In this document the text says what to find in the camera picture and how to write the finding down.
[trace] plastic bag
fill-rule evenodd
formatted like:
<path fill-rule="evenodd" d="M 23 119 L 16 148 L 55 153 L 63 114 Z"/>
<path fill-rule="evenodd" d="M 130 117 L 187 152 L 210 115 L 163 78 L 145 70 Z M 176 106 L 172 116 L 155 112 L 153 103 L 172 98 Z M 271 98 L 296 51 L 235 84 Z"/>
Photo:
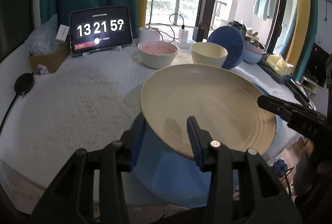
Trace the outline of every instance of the plastic bag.
<path fill-rule="evenodd" d="M 29 47 L 31 55 L 52 54 L 59 48 L 61 41 L 55 39 L 57 27 L 58 16 L 53 14 L 45 24 L 29 35 L 24 43 Z"/>
<path fill-rule="evenodd" d="M 280 54 L 269 55 L 266 59 L 266 63 L 279 76 L 289 75 L 293 67 L 292 64 L 286 63 Z"/>

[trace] number 59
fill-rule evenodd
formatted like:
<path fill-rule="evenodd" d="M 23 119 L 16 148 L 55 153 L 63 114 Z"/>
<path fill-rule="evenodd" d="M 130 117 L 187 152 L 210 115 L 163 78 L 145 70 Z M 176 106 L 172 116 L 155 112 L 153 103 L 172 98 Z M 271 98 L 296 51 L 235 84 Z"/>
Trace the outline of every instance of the number 59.
<path fill-rule="evenodd" d="M 119 25 L 119 30 L 121 30 L 123 24 L 124 24 L 124 21 L 122 19 L 111 20 L 111 30 L 112 31 L 117 31 L 117 25 Z"/>

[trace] yellow tissue package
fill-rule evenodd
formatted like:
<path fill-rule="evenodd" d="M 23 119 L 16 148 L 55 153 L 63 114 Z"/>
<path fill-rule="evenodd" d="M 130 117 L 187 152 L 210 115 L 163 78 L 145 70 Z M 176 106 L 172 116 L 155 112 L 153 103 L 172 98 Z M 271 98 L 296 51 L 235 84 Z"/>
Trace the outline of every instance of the yellow tissue package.
<path fill-rule="evenodd" d="M 287 64 L 283 57 L 279 54 L 268 56 L 266 63 L 279 76 L 289 75 L 293 67 L 293 65 Z"/>

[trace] digital clock display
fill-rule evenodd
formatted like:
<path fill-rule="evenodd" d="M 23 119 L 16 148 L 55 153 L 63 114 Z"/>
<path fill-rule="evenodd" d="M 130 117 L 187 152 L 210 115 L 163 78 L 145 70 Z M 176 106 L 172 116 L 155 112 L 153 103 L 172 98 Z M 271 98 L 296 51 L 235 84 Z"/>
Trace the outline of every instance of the digital clock display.
<path fill-rule="evenodd" d="M 127 6 L 99 7 L 70 14 L 72 54 L 132 43 Z"/>

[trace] cardboard box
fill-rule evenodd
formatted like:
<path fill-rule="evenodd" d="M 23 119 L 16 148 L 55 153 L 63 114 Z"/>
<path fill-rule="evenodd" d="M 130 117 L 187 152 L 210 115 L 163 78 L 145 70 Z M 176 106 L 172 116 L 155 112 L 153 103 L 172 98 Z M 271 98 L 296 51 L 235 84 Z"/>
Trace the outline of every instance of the cardboard box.
<path fill-rule="evenodd" d="M 34 74 L 54 73 L 70 53 L 69 37 L 61 47 L 50 55 L 29 56 Z"/>

